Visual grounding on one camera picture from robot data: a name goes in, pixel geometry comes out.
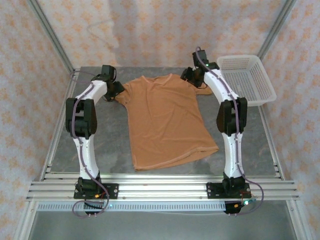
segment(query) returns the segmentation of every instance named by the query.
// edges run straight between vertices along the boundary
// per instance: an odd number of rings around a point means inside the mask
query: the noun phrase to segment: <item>t-shirt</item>
[[[196,88],[176,74],[141,76],[123,87],[115,100],[127,109],[136,170],[182,165],[218,151],[196,98],[212,94],[210,87]]]

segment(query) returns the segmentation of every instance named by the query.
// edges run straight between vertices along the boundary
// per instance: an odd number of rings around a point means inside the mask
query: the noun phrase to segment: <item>white plastic basket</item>
[[[261,60],[255,55],[230,55],[217,59],[222,76],[248,107],[261,106],[276,100],[276,92]]]

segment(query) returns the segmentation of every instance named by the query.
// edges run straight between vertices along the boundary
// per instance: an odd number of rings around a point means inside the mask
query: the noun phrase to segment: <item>patterned wallpaper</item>
[[[314,239],[319,239],[319,1],[296,2],[263,64],[277,94],[277,100],[267,105],[277,153],[285,175],[298,182]]]
[[[39,0],[75,68],[187,67],[257,54],[285,0]]]
[[[11,240],[69,80],[26,0],[1,1],[0,43],[0,239]]]

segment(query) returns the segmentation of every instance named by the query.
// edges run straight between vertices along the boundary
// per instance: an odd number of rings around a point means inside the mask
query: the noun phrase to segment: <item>t-shirt sleeve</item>
[[[205,83],[202,83],[202,85],[199,88],[195,87],[191,83],[190,83],[190,86],[195,91],[195,94],[197,95],[210,95],[213,93],[211,88],[207,86]]]
[[[126,105],[127,103],[129,103],[129,101],[131,100],[131,96],[132,96],[132,92],[131,92],[131,88],[129,84],[124,84],[123,85],[124,91],[119,93],[116,97],[115,100],[122,104],[122,105]]]

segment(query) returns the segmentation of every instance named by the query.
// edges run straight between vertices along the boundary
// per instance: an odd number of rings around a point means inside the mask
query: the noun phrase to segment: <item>wire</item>
[[[264,198],[265,198],[265,192],[263,190],[263,188],[261,187],[261,185],[257,182],[254,182],[254,181],[251,181],[249,179],[247,179],[247,177],[245,176],[245,174],[242,172],[241,168],[240,168],[240,162],[239,162],[239,141],[238,141],[238,134],[240,133],[240,128],[239,128],[239,115],[238,115],[238,105],[237,105],[237,102],[236,102],[236,99],[234,98],[234,96],[231,94],[231,90],[228,88],[228,86],[226,85],[226,83],[215,73],[213,72],[209,67],[207,67],[205,65],[205,63],[201,60],[200,56],[199,56],[199,53],[198,51],[200,51],[201,48],[199,46],[197,46],[195,48],[195,54],[196,54],[196,57],[198,59],[198,61],[202,64],[202,66],[204,68],[206,68],[212,75],[214,75],[220,82],[221,84],[224,86],[226,92],[228,93],[228,96],[230,96],[230,98],[232,99],[233,101],[233,105],[234,105],[234,111],[235,111],[235,126],[236,126],[236,133],[234,135],[234,138],[235,138],[235,161],[236,161],[236,166],[241,174],[241,176],[249,183],[251,184],[254,184],[256,186],[258,186],[261,190],[261,201],[260,203],[258,204],[257,207],[255,207],[254,209],[251,209],[249,211],[246,211],[246,212],[243,212],[243,213],[238,213],[238,214],[235,214],[235,216],[237,215],[245,215],[245,214],[249,214],[249,213],[252,213],[254,212],[255,210],[257,210],[258,208],[261,207],[263,201],[264,201]]]
[[[77,82],[77,83],[78,83],[78,82],[81,83],[81,81],[74,80],[73,77],[74,77],[74,74],[75,74],[75,73],[84,73],[84,74],[96,76],[96,75],[94,75],[93,73],[90,73],[90,72],[87,72],[87,71],[75,70],[75,71],[71,72],[69,76],[70,76],[70,78],[71,78],[72,81],[75,81],[75,82]],[[107,199],[106,204],[105,204],[104,207],[101,209],[101,211],[94,213],[94,216],[96,217],[97,215],[102,214],[102,213],[107,209],[107,207],[108,207],[108,205],[109,205],[109,198],[110,198],[110,196],[109,196],[109,193],[108,193],[107,189],[105,188],[105,186],[103,186],[102,183],[98,182],[98,181],[90,174],[90,172],[88,171],[87,165],[85,164],[84,156],[83,156],[83,142],[81,141],[80,137],[76,136],[76,131],[75,131],[75,121],[76,121],[76,110],[77,110],[77,106],[78,106],[79,102],[81,101],[81,99],[83,99],[87,94],[89,94],[89,93],[94,89],[94,87],[95,87],[95,85],[94,85],[92,82],[90,82],[90,86],[91,86],[91,87],[89,88],[89,90],[87,90],[84,94],[82,94],[82,95],[75,101],[75,104],[74,104],[74,107],[73,107],[73,113],[72,113],[72,120],[71,120],[71,134],[72,134],[72,137],[73,137],[74,139],[77,139],[77,140],[79,141],[79,145],[80,145],[79,158],[80,158],[80,161],[81,161],[81,164],[82,164],[82,166],[83,166],[83,168],[84,168],[85,173],[86,173],[97,185],[99,185],[99,186],[102,188],[102,190],[104,191],[104,193],[106,194],[106,199]],[[92,200],[80,200],[80,201],[77,201],[77,202],[72,206],[72,213],[73,213],[74,215],[76,215],[77,217],[82,218],[82,219],[90,218],[91,214],[88,214],[88,215],[79,215],[79,214],[77,214],[77,213],[75,212],[75,207],[76,207],[76,205],[79,204],[79,203],[84,203],[84,204],[103,204],[103,202],[97,202],[97,201],[92,201]]]

